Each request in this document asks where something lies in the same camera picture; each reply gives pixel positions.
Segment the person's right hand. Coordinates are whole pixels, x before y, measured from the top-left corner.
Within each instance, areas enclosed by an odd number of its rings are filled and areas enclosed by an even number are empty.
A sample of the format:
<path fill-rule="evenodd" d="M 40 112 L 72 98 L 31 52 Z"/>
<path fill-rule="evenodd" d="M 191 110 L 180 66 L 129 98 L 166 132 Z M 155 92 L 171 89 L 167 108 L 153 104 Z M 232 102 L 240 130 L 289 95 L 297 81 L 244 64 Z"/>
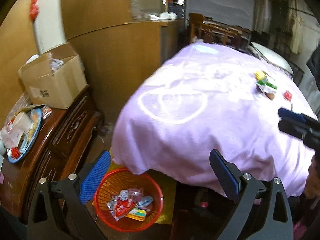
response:
<path fill-rule="evenodd" d="M 306 179 L 304 194 L 306 198 L 313 199 L 319 197 L 320 179 L 319 179 L 319 161 L 315 156 L 312 158 L 312 163 L 308 169 L 308 177 Z"/>

